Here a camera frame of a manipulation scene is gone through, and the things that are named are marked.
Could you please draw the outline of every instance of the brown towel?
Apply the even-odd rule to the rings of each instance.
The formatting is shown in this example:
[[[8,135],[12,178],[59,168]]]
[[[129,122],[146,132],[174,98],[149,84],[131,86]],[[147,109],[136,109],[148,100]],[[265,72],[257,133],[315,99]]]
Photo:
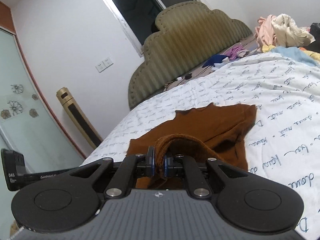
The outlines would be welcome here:
[[[205,162],[215,157],[226,163],[247,170],[244,136],[254,125],[254,105],[215,106],[176,111],[173,120],[164,122],[138,139],[130,141],[127,155],[146,153],[155,146],[156,171],[162,170],[163,156],[169,149],[173,155],[184,154]],[[159,176],[138,179],[136,187],[181,187],[177,179],[163,181]]]

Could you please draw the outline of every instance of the blue clothing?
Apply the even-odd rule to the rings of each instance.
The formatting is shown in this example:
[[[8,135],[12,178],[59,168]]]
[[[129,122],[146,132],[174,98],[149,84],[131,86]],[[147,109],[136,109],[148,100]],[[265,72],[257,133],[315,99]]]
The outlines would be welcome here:
[[[285,47],[279,46],[272,49],[271,52],[279,53],[284,57],[292,58],[295,61],[307,64],[311,67],[319,66],[318,63],[315,60],[313,60],[313,58],[309,57],[307,54],[305,54],[303,51],[301,51],[297,47],[285,48]]]
[[[214,66],[215,63],[222,63],[222,60],[226,57],[226,55],[215,54],[211,56],[211,58],[209,58],[207,62],[203,64],[202,67]]]

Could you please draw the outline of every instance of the yellow cloth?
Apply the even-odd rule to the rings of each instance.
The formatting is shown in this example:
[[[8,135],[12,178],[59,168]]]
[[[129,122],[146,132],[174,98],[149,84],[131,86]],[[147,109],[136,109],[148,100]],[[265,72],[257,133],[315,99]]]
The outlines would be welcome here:
[[[303,50],[303,52],[308,56],[312,57],[314,60],[320,62],[320,53],[317,53],[311,50]]]
[[[266,53],[266,52],[274,49],[275,47],[276,47],[275,45],[269,45],[269,46],[263,45],[263,46],[262,46],[262,52],[263,52],[263,53]]]

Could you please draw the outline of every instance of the pink clothing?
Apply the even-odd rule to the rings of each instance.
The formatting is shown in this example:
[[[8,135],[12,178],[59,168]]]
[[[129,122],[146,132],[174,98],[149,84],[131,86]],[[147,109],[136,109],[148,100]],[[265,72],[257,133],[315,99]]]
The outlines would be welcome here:
[[[254,36],[257,38],[260,52],[263,45],[276,45],[277,38],[271,24],[274,18],[276,18],[276,16],[270,14],[267,19],[260,17],[258,20],[259,26],[255,28],[256,33]]]
[[[230,60],[235,60],[237,57],[244,57],[249,53],[241,44],[233,45],[230,49],[228,49],[224,55],[228,56]]]

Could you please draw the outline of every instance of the logo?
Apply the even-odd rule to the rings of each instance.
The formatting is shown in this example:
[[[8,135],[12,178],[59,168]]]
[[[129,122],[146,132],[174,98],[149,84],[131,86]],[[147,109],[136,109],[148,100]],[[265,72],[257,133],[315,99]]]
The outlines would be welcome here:
[[[53,174],[53,175],[44,175],[44,176],[40,176],[40,179],[47,179],[47,178],[51,178],[51,177],[54,177],[56,176],[56,174]]]
[[[161,192],[157,192],[155,193],[155,196],[158,198],[161,198],[162,196],[164,196],[164,194],[162,194]]]

